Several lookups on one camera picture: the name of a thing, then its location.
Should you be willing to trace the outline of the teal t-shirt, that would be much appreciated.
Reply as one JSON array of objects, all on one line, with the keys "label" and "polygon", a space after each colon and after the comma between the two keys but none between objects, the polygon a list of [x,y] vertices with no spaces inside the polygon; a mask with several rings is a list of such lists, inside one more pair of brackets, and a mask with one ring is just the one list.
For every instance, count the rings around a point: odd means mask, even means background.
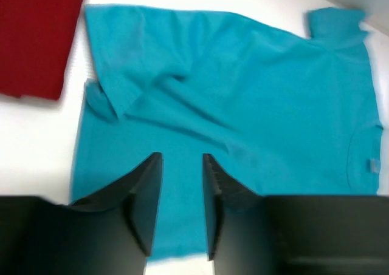
[{"label": "teal t-shirt", "polygon": [[87,5],[71,197],[164,159],[153,259],[207,250],[202,156],[253,192],[375,195],[379,121],[361,10],[306,14],[310,38],[230,12]]}]

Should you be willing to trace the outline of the red t-shirt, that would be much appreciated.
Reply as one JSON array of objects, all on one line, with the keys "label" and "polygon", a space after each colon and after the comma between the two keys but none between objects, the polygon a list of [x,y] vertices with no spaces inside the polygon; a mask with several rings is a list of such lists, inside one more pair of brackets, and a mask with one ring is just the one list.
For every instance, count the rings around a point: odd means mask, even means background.
[{"label": "red t-shirt", "polygon": [[1,0],[1,93],[57,101],[83,0]]}]

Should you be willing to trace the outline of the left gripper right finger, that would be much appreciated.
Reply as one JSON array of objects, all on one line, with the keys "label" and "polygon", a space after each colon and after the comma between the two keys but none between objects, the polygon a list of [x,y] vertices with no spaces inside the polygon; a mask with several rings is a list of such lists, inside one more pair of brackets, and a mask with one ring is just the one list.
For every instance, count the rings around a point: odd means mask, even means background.
[{"label": "left gripper right finger", "polygon": [[216,274],[387,274],[388,198],[252,192],[202,158]]}]

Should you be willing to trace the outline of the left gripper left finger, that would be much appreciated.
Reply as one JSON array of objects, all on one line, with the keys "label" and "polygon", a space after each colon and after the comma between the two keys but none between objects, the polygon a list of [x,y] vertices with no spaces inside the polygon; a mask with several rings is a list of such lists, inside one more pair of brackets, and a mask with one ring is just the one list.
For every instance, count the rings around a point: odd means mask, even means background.
[{"label": "left gripper left finger", "polygon": [[59,205],[1,197],[2,274],[142,274],[151,254],[162,155],[104,188]]}]

